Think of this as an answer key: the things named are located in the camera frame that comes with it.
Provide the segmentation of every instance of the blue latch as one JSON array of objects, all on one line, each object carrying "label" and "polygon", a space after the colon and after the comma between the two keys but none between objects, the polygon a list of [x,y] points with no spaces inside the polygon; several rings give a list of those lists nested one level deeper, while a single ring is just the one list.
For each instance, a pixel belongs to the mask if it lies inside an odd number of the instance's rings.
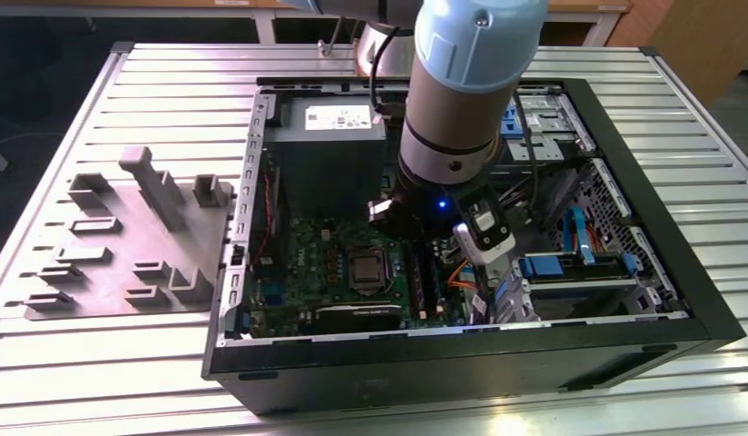
[{"label": "blue latch", "polygon": [[500,122],[500,135],[506,139],[520,139],[524,137],[522,125],[518,118],[518,107],[511,104],[504,112],[504,119]]},{"label": "blue latch", "polygon": [[535,275],[563,275],[563,267],[556,256],[534,256],[528,258]]},{"label": "blue latch", "polygon": [[519,259],[519,269],[522,270],[523,277],[532,277],[532,263],[530,258]]},{"label": "blue latch", "polygon": [[622,253],[622,260],[624,262],[624,268],[630,275],[636,275],[638,272],[638,260],[636,256],[631,253]]},{"label": "blue latch", "polygon": [[[578,249],[572,248],[572,232],[571,226],[576,229]],[[590,234],[587,233],[587,225],[584,221],[584,211],[580,207],[572,207],[563,217],[563,247],[566,251],[576,251],[584,258],[586,265],[595,264],[595,256],[592,255],[592,244],[590,243]]]}]

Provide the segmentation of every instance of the aluminum extrusion table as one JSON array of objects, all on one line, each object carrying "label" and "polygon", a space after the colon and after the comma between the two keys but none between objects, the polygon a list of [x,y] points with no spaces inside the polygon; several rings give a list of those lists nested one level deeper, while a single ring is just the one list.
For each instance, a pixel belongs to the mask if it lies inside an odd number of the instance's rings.
[{"label": "aluminum extrusion table", "polygon": [[[348,46],[121,45],[101,70],[0,256],[0,431],[32,434],[748,434],[748,337],[608,391],[256,417],[200,378],[205,313],[29,322],[21,300],[75,209],[76,173],[132,183],[147,144],[179,181],[239,185],[259,75],[354,74]],[[590,81],[748,333],[748,161],[658,57],[543,48],[528,77]]]}]

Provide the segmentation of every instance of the metal rail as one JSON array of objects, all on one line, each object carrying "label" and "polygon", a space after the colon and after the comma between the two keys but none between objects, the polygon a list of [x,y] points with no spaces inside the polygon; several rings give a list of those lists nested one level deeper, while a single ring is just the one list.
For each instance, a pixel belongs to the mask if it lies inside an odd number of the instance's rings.
[{"label": "metal rail", "polygon": [[[41,286],[76,173],[132,183],[116,161],[147,144],[183,183],[239,185],[259,75],[354,74],[350,47],[136,45],[112,54],[0,257],[0,431],[227,434],[748,434],[748,337],[607,391],[256,417],[203,381],[207,313],[25,321],[5,307]],[[748,162],[659,59],[635,49],[544,48],[528,77],[588,80],[748,333]]]}]

